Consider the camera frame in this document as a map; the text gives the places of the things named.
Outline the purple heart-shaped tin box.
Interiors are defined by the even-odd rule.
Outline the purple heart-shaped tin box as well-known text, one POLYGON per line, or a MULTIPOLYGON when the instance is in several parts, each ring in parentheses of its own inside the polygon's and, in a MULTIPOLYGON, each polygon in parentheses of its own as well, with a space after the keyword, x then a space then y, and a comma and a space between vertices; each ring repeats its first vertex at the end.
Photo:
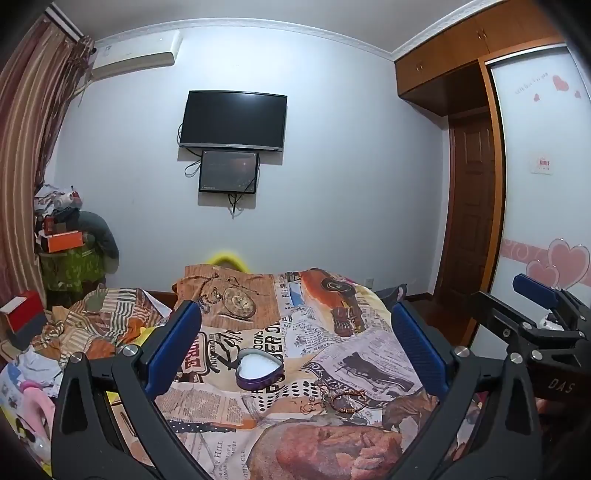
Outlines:
POLYGON ((242 390, 266 389, 283 375, 283 361, 259 349, 242 349, 236 361, 235 381, 242 390))

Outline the pink plush toy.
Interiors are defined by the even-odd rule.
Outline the pink plush toy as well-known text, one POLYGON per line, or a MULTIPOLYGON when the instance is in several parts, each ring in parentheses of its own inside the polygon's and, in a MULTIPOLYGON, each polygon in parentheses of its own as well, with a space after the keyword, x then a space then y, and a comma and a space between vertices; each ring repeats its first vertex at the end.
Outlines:
POLYGON ((55 414, 53 401, 34 381, 22 382, 19 389, 22 395, 20 417, 24 425, 35 437, 49 441, 55 414))

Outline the brown wooden door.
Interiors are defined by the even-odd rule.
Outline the brown wooden door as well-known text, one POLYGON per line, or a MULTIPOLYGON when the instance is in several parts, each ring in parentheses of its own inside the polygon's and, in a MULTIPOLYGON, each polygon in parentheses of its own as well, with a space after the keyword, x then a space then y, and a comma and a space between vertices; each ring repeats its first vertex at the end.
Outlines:
POLYGON ((495 164, 491 115, 451 122, 448 224, 436 298, 459 308, 484 275, 494 213, 495 164))

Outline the striped patchwork blanket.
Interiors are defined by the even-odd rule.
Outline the striped patchwork blanket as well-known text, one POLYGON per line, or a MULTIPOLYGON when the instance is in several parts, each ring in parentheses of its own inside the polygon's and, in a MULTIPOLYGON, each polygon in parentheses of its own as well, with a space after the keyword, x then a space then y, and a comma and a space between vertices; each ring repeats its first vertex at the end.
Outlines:
POLYGON ((76 352, 89 359, 107 358, 127 344, 143 343, 155 328, 165 325, 170 313, 169 307, 142 289, 98 288, 68 308, 53 307, 31 346, 61 366, 76 352))

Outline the red and white box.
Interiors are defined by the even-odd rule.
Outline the red and white box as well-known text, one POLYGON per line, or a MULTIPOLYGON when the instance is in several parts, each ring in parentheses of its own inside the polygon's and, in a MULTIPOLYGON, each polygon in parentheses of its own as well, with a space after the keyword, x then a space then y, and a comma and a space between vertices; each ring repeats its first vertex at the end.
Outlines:
POLYGON ((1 316, 6 320, 12 333, 21 330, 42 312, 43 305, 40 295, 33 290, 20 293, 1 307, 1 316))

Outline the newspaper print bed quilt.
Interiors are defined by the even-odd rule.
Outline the newspaper print bed quilt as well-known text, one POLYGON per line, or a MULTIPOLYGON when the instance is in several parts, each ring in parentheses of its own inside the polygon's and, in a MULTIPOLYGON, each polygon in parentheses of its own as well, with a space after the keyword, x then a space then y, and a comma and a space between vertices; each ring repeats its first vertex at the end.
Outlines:
POLYGON ((156 405, 215 479, 383 479, 438 406, 370 289, 313 268, 185 268, 201 327, 156 405), (263 390, 236 385, 238 353, 283 361, 263 390))

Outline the green patterned cloth pile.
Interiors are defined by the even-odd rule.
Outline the green patterned cloth pile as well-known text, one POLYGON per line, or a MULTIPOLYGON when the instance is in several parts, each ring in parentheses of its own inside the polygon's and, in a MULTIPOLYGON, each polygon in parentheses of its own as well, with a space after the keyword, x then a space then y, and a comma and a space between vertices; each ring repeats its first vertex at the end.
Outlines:
POLYGON ((40 253, 43 285, 50 291, 81 292, 87 283, 104 277, 104 260, 94 248, 82 246, 56 253, 40 253))

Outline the white wardrobe door with hearts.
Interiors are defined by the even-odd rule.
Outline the white wardrobe door with hearts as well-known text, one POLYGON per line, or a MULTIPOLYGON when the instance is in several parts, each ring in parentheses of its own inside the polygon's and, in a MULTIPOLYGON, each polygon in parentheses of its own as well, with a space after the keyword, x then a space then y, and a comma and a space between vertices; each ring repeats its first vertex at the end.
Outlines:
POLYGON ((491 293, 539 325, 547 311, 516 293, 534 280, 590 302, 590 82, 564 44, 486 62, 503 138, 504 217, 491 293), (545 157, 552 175, 530 172, 545 157))

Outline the orange shoe box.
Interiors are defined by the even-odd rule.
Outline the orange shoe box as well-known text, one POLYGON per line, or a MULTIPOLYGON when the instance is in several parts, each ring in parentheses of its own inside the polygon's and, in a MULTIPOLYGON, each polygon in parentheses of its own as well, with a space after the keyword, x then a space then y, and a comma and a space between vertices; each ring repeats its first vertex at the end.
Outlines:
POLYGON ((84 245, 84 237, 80 231, 70 231, 54 235, 42 235, 41 249, 44 253, 56 253, 75 249, 84 245))

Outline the wooden overhead cabinet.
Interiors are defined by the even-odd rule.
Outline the wooden overhead cabinet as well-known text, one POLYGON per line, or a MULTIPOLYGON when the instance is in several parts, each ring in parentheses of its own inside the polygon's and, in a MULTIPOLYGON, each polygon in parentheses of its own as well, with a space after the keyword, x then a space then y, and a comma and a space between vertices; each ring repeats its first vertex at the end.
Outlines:
POLYGON ((503 1, 398 59, 398 95, 439 116, 488 105, 479 59, 560 34, 532 1, 503 1))

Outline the striped red brown curtain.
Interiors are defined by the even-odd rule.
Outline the striped red brown curtain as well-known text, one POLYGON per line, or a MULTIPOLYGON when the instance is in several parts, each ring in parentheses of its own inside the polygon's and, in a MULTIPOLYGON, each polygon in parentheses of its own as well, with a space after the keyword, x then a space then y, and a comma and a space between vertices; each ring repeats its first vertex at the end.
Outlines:
POLYGON ((2 303, 27 290, 45 295, 34 247, 34 195, 93 47, 91 38, 75 42, 43 16, 1 71, 2 303))

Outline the wall switch with red sticker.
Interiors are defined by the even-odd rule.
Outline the wall switch with red sticker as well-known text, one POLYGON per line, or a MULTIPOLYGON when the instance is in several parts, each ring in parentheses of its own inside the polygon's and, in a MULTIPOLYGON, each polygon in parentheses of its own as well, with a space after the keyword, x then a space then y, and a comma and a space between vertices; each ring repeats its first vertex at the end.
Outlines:
POLYGON ((530 172, 539 175, 552 175, 553 164, 545 157, 537 157, 531 161, 530 172))

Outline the small black wall monitor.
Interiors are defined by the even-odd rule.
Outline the small black wall monitor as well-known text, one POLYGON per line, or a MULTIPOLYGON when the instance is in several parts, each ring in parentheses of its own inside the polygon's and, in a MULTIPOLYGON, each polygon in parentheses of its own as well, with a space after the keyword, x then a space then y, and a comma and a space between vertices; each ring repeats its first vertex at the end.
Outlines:
POLYGON ((201 193, 253 194, 259 176, 259 154, 230 150, 202 153, 198 191, 201 193))

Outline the large black wall television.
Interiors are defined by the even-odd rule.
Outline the large black wall television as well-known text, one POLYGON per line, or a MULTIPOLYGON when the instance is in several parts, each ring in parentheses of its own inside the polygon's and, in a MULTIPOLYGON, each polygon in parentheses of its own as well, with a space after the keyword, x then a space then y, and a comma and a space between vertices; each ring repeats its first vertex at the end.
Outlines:
POLYGON ((286 124, 286 95, 192 90, 185 103, 179 145, 280 151, 286 124))

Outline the white wall air conditioner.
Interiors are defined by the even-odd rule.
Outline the white wall air conditioner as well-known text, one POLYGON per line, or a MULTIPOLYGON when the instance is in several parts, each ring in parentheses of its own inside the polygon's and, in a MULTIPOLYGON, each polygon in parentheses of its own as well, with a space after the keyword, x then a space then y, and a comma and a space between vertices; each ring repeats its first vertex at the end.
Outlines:
POLYGON ((181 42, 181 32, 172 30, 100 47, 96 52, 91 78, 103 80, 136 71, 173 66, 181 42))

